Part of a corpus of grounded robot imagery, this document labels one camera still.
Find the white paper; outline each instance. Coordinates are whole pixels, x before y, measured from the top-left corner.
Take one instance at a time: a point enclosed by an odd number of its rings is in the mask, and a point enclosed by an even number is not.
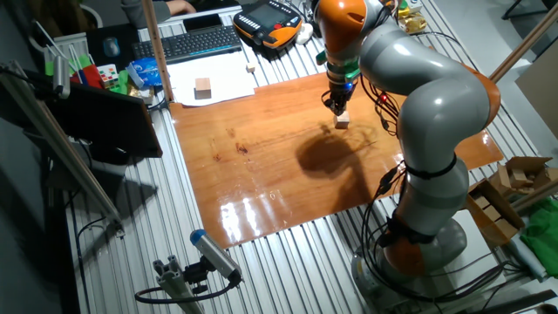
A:
[[[254,95],[254,76],[246,72],[246,59],[239,53],[199,58],[167,67],[174,100],[187,106],[207,106]],[[211,99],[196,99],[195,80],[209,78]]]

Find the cardboard box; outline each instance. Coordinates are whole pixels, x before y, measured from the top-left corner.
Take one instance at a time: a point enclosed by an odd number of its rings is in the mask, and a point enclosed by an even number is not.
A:
[[[511,169],[509,181],[512,184],[512,188],[523,188],[529,183],[522,169]]]
[[[485,215],[490,218],[491,221],[495,222],[501,218],[500,213],[494,206],[489,205],[487,208],[484,208],[482,211],[485,212]]]
[[[517,231],[519,231],[516,227],[512,226],[507,220],[499,219],[496,222],[496,226],[498,229],[504,234],[504,236],[508,239],[511,239],[512,236],[515,236]]]
[[[558,180],[558,169],[545,167],[545,163],[551,159],[513,157],[505,166],[498,165],[498,170],[490,177],[490,183],[509,202],[517,201],[537,188]]]
[[[474,202],[479,205],[480,208],[484,209],[490,206],[490,202],[487,200],[486,197],[482,196],[481,194],[471,195],[474,198]]]
[[[482,197],[488,200],[490,206],[483,210],[471,195],[482,195]],[[486,179],[473,184],[469,188],[465,207],[471,213],[480,233],[491,249],[508,243],[519,229],[525,227],[525,223],[514,212],[509,202]]]

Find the person's hand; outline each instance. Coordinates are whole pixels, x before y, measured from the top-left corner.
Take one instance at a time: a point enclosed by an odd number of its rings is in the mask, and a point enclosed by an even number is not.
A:
[[[167,1],[167,5],[172,17],[180,14],[195,13],[192,4],[184,0]]]

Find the colorful box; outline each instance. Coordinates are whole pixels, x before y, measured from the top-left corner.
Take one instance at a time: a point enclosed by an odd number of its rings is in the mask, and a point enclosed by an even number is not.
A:
[[[116,71],[116,65],[101,65],[97,69],[105,89],[113,89],[119,86],[119,74]]]

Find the end effector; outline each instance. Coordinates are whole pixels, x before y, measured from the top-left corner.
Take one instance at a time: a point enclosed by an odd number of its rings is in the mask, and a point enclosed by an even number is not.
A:
[[[317,63],[325,63],[317,58]],[[327,63],[327,75],[330,81],[330,89],[322,95],[323,104],[328,107],[335,115],[344,113],[347,101],[350,100],[352,93],[357,86],[357,77],[360,74],[358,66],[336,66]]]

